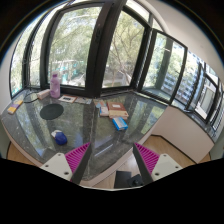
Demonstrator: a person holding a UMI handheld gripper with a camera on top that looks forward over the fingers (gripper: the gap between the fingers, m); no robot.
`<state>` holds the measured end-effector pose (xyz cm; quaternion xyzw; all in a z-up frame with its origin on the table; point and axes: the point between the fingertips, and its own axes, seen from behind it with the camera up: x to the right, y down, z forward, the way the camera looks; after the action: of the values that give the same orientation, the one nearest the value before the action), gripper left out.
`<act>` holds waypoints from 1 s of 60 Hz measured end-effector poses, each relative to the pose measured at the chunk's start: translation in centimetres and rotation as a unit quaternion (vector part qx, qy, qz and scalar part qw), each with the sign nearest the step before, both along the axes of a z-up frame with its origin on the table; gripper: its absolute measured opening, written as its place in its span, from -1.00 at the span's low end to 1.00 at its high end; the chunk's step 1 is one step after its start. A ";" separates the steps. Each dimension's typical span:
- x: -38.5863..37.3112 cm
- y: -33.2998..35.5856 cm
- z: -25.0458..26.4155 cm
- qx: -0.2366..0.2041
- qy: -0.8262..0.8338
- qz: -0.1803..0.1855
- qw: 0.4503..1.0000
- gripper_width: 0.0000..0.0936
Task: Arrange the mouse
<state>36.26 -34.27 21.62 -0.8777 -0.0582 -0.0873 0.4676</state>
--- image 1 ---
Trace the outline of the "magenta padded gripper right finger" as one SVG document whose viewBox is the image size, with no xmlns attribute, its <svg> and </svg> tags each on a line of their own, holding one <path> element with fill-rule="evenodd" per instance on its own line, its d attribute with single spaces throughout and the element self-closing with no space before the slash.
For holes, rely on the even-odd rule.
<svg viewBox="0 0 224 224">
<path fill-rule="evenodd" d="M 133 154 L 144 185 L 182 169 L 168 154 L 158 154 L 139 143 L 133 144 Z"/>
</svg>

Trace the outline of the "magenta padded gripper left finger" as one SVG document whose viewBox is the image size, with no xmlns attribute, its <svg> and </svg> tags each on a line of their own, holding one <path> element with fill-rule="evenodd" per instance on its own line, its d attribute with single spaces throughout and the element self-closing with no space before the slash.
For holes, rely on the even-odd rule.
<svg viewBox="0 0 224 224">
<path fill-rule="evenodd" d="M 91 153 L 91 143 L 88 142 L 66 154 L 55 154 L 41 169 L 79 185 Z"/>
</svg>

